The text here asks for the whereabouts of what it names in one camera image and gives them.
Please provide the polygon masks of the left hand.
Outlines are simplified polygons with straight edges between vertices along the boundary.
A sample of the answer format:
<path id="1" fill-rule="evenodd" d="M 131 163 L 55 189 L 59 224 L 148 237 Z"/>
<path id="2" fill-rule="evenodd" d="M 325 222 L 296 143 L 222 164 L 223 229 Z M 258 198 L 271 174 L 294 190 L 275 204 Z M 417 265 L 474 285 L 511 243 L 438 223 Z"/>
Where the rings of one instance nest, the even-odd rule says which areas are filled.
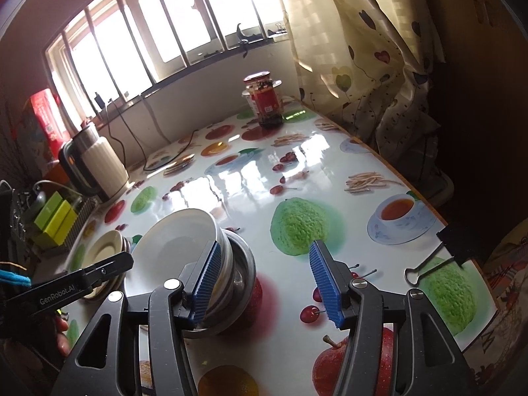
<path id="1" fill-rule="evenodd" d="M 71 345 L 65 334 L 69 329 L 69 324 L 60 315 L 55 315 L 54 325 L 57 331 L 57 348 L 64 357 L 67 357 L 71 352 Z"/>

